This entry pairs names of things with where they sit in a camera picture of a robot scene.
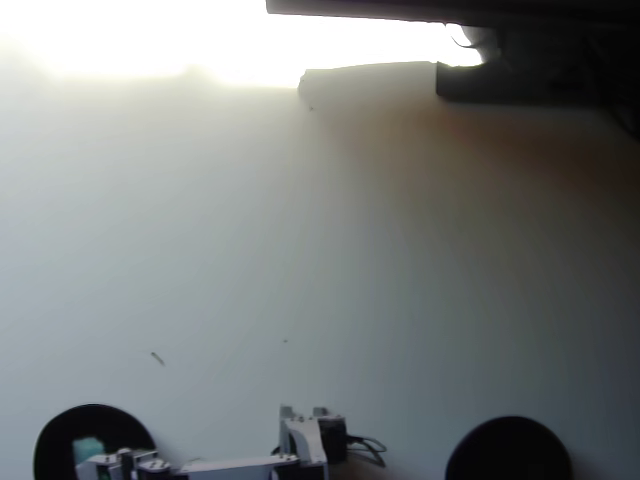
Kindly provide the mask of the gripper with black motor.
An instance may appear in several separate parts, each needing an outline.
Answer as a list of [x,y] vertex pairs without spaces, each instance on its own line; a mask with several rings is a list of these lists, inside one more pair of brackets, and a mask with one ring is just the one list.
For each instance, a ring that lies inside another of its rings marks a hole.
[[97,454],[75,467],[78,480],[168,480],[173,478],[171,464],[156,450],[120,449],[117,454]]

